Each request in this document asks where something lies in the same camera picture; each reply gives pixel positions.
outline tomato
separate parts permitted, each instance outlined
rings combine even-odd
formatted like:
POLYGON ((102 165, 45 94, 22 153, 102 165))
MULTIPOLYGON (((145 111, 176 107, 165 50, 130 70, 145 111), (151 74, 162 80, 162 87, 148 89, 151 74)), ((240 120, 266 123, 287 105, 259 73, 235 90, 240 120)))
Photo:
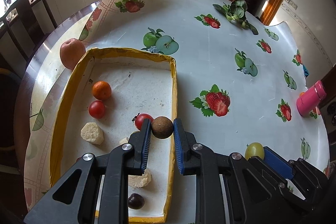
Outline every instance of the tomato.
POLYGON ((105 114, 104 103, 98 100, 92 102, 91 105, 89 106, 89 114, 96 119, 102 118, 105 114))
POLYGON ((247 146, 245 151, 245 159, 248 160, 253 156, 259 156, 259 158, 262 160, 265 158, 264 148, 260 143, 251 143, 247 146))
POLYGON ((132 122, 134 122, 135 124, 135 127, 138 129, 138 130, 141 130, 141 127, 142 127, 142 124, 143 124, 143 120, 144 119, 150 119, 151 122, 153 122, 153 117, 150 116, 149 114, 146 114, 146 113, 142 113, 140 114, 140 112, 138 113, 138 115, 136 115, 132 122))

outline pink apple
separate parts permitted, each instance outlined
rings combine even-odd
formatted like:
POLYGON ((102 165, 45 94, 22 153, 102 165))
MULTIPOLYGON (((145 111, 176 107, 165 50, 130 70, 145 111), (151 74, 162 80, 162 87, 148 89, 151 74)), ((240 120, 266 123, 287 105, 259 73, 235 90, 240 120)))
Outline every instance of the pink apple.
POLYGON ((59 57, 67 69, 73 70, 85 52, 83 43, 76 38, 71 38, 62 44, 59 57))

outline kiwi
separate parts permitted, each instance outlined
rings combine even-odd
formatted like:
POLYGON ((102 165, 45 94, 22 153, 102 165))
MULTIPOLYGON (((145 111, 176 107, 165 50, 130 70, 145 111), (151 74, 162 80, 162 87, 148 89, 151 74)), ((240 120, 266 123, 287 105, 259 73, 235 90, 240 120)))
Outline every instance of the kiwi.
POLYGON ((158 139, 166 139, 174 132, 170 119, 164 116, 157 117, 152 122, 152 133, 158 139))

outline blue object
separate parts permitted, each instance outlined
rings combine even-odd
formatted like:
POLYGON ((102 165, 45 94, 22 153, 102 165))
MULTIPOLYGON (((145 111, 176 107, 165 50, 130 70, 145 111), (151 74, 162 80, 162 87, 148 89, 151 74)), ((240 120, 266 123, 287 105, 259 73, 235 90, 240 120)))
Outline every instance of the blue object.
POLYGON ((278 154, 273 150, 264 146, 265 158, 264 161, 272 167, 276 172, 278 172, 283 178, 291 180, 294 175, 292 173, 292 167, 288 162, 284 161, 278 154))
POLYGON ((177 129, 176 119, 174 120, 174 142, 175 142, 177 167, 180 171, 180 174, 183 175, 184 174, 184 156, 183 156, 179 131, 177 129))
POLYGON ((146 130, 144 145, 142 146, 142 151, 141 151, 141 155, 142 155, 143 160, 142 160, 142 163, 140 165, 140 169, 141 169, 142 173, 144 173, 145 169, 147 168, 149 146, 151 144, 151 136, 152 136, 151 130, 146 130))
POLYGON ((307 78, 308 75, 309 75, 309 71, 307 70, 307 68, 304 65, 302 65, 302 66, 303 66, 304 77, 307 78))

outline yellow tape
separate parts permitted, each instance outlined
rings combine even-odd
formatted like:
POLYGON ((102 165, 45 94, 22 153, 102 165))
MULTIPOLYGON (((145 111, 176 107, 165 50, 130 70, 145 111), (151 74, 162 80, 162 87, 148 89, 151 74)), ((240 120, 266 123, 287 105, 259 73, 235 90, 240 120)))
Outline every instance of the yellow tape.
MULTIPOLYGON (((68 116, 70 114, 71 105, 76 94, 78 85, 82 75, 92 58, 113 58, 113 57, 133 57, 154 62, 169 62, 171 76, 173 79, 172 87, 172 113, 171 119, 177 118, 177 76, 176 76, 176 63, 175 59, 161 54, 152 54, 149 52, 139 51, 133 48, 92 48, 88 50, 82 59, 74 68, 69 81, 65 87, 61 102, 59 105, 58 113, 56 116, 55 127, 51 140, 50 150, 50 186, 52 187, 60 178, 60 166, 63 157, 63 143, 64 136, 68 124, 68 116)), ((175 149, 174 138, 171 137, 170 155, 169 155, 169 171, 168 171, 168 189, 166 203, 163 208, 162 217, 130 217, 130 223, 164 223, 167 220, 167 215, 171 203, 171 196, 173 191, 173 178, 174 178, 174 163, 175 163, 175 149)))

